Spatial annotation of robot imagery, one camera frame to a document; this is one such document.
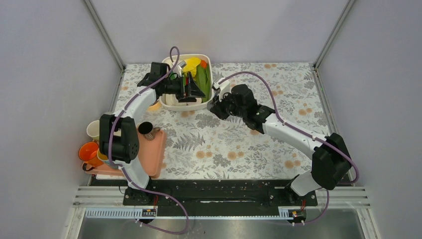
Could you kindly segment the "light green mug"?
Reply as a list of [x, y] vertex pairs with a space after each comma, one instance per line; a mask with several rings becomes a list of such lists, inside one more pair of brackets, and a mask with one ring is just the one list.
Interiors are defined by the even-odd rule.
[[95, 120], [89, 123], [86, 128], [87, 135], [94, 141], [99, 141], [100, 137], [100, 121]]

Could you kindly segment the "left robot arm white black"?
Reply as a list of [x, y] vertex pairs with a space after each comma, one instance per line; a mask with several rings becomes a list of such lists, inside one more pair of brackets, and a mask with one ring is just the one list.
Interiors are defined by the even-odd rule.
[[183, 72], [187, 62], [169, 66], [153, 62], [151, 70], [138, 83], [137, 92], [115, 113], [100, 118], [99, 149], [124, 174], [129, 187], [137, 189], [135, 198], [144, 205], [154, 200], [153, 189], [147, 187], [149, 175], [138, 158], [140, 142], [136, 120], [162, 95], [174, 95], [180, 103], [196, 102], [206, 95], [200, 90], [191, 72]]

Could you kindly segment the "light blue glazed mug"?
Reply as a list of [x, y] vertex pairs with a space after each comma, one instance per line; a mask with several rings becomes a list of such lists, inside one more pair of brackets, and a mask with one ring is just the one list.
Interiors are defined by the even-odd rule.
[[102, 154], [99, 149], [97, 150], [97, 158], [100, 159], [104, 164], [106, 164], [110, 168], [118, 169], [118, 166], [115, 165], [114, 163], [110, 163], [110, 161], [108, 160], [108, 157]]

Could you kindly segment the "brown mug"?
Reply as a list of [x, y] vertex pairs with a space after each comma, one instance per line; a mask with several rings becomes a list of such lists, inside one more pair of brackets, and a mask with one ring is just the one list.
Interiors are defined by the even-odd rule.
[[151, 122], [145, 121], [138, 126], [137, 130], [146, 140], [152, 141], [155, 139], [156, 134], [161, 130], [161, 128], [154, 127]]

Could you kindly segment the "orange mug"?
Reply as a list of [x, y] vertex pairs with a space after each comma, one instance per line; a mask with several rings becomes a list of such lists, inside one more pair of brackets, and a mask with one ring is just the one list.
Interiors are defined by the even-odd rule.
[[99, 146], [94, 141], [85, 143], [80, 148], [78, 157], [83, 161], [83, 169], [85, 171], [90, 171], [104, 164], [104, 162], [97, 156], [98, 150]]

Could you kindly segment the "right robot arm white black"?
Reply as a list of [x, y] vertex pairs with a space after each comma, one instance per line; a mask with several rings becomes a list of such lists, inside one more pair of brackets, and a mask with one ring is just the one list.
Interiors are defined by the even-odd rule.
[[346, 159], [347, 148], [340, 135], [312, 133], [278, 119], [274, 109], [257, 103], [253, 92], [245, 84], [231, 89], [228, 83], [214, 83], [212, 88], [215, 94], [208, 103], [208, 110], [219, 119], [239, 117], [248, 128], [280, 139], [311, 159], [311, 169], [288, 183], [285, 192], [288, 203], [298, 205], [307, 193], [316, 189], [334, 189], [351, 168]]

